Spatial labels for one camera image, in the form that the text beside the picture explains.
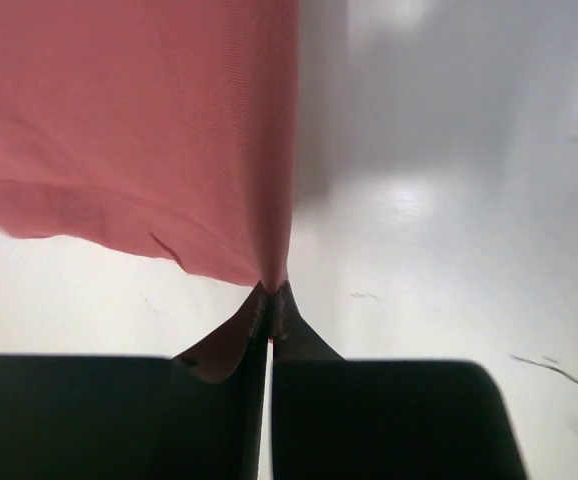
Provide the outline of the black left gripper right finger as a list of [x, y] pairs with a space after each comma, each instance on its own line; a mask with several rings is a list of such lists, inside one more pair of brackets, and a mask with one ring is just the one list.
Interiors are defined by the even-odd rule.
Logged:
[[347, 360], [274, 296], [277, 479], [523, 479], [500, 390], [464, 360]]

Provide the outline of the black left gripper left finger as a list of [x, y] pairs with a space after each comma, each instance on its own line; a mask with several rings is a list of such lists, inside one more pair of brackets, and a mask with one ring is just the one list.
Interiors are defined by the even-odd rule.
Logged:
[[0, 355], [0, 479], [253, 479], [269, 297], [171, 358]]

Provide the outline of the red t shirt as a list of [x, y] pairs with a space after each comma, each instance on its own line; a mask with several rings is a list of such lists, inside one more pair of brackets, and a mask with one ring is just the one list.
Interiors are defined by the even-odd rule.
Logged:
[[276, 290], [298, 23], [295, 1], [0, 1], [0, 228]]

